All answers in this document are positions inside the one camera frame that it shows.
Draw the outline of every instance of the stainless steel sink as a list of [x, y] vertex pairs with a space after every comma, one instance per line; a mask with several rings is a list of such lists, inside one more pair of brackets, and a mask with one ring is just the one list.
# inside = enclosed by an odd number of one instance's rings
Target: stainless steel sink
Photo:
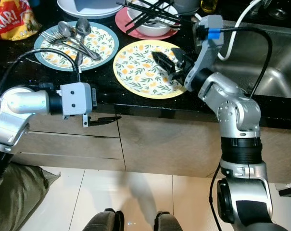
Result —
[[[226, 26], [234, 26], [225, 21]], [[269, 66], [255, 94], [291, 98], [291, 29], [256, 24], [254, 26], [268, 32], [273, 42], [273, 52]], [[225, 33], [225, 45], [221, 50], [226, 53], [230, 33]], [[237, 33], [230, 58], [221, 61], [217, 58], [213, 66], [228, 78], [235, 81], [242, 89], [251, 92], [259, 76], [267, 54], [267, 42], [254, 32]]]

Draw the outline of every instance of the orange flower pattern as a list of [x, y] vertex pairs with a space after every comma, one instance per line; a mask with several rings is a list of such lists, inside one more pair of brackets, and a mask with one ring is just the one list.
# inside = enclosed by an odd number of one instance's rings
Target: orange flower pattern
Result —
[[173, 62], [176, 57], [169, 48], [137, 45], [123, 50], [114, 61], [117, 76], [126, 87], [146, 95], [164, 95], [181, 90], [176, 81], [169, 81], [167, 72], [153, 59], [152, 51], [165, 53]]

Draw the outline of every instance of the wooden cabinet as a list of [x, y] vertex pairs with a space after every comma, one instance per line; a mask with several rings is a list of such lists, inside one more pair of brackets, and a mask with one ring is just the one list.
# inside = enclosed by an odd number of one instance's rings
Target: wooden cabinet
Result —
[[[137, 116], [118, 123], [127, 171], [212, 177], [217, 168], [217, 123]], [[262, 128], [261, 139], [269, 181], [291, 182], [291, 130]]]
[[[93, 120], [112, 114], [92, 113]], [[36, 115], [13, 161], [27, 165], [125, 171], [117, 123], [82, 127], [80, 116]]]
[[[269, 181], [291, 182], [291, 130], [261, 128], [261, 139]], [[217, 123], [123, 115], [83, 128], [80, 116], [37, 115], [20, 151], [13, 160], [28, 165], [212, 177], [221, 142]]]

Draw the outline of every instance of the black granite countertop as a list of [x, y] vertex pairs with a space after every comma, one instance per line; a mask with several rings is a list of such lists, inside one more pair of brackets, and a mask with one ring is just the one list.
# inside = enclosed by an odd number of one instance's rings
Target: black granite countertop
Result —
[[[217, 13], [222, 15], [223, 11], [222, 6], [217, 9]], [[34, 13], [36, 19], [43, 25], [41, 30], [46, 30], [61, 20], [76, 21], [75, 18], [68, 16], [57, 6], [56, 0], [41, 1], [41, 4], [34, 8]], [[237, 17], [238, 13], [235, 13], [233, 17], [230, 14], [227, 15], [228, 20], [235, 21]], [[118, 29], [114, 16], [90, 21], [104, 24], [113, 30], [119, 38], [119, 49], [138, 40]], [[256, 19], [247, 19], [247, 22], [251, 21], [255, 22]], [[262, 18], [262, 23], [277, 26], [275, 20], [270, 18], [267, 21]], [[287, 26], [286, 23], [283, 25], [281, 23], [279, 22], [278, 26]], [[6, 68], [19, 55], [33, 49], [37, 37], [38, 35], [34, 35], [25, 40], [14, 42], [0, 41], [0, 79]], [[189, 28], [180, 30], [176, 35], [165, 41], [176, 44], [185, 51], [193, 49], [192, 32]], [[72, 73], [48, 68], [40, 64], [33, 56], [18, 66], [13, 75], [9, 77], [5, 89], [20, 84], [38, 84], [41, 82], [53, 82], [56, 86], [59, 86], [60, 84], [70, 83], [71, 77]], [[116, 80], [113, 73], [113, 60], [98, 68], [84, 71], [81, 74], [81, 78], [82, 81], [88, 82], [91, 86], [97, 88], [99, 105], [96, 110], [99, 112], [216, 121], [214, 113], [197, 97], [195, 92], [185, 92], [178, 97], [166, 100], [146, 99], [129, 92]], [[261, 126], [291, 129], [291, 99], [260, 95], [255, 95], [254, 99], [261, 107]]]

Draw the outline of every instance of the yellow floral plate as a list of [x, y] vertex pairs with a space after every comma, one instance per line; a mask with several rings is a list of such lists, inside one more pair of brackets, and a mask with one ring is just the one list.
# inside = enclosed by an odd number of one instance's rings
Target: yellow floral plate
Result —
[[133, 42], [119, 51], [113, 63], [117, 80], [129, 91], [150, 99], [168, 99], [181, 95], [185, 87], [168, 74], [153, 59], [152, 51], [166, 54], [173, 62], [177, 59], [171, 48], [177, 46], [159, 40]]
[[[76, 22], [69, 22], [70, 25], [75, 26]], [[111, 60], [118, 50], [118, 38], [115, 33], [104, 25], [90, 22], [91, 33], [85, 37], [85, 45], [92, 51], [100, 54], [101, 60], [94, 61], [89, 57], [83, 56], [81, 69], [89, 70], [103, 65]], [[58, 30], [57, 26], [53, 26], [46, 30], [48, 33]], [[42, 36], [39, 36], [34, 44], [34, 48], [53, 48], [63, 51], [72, 59], [75, 59], [77, 52], [64, 45], [51, 45]], [[44, 65], [61, 71], [72, 71], [72, 65], [64, 57], [50, 52], [36, 53], [36, 58]]]

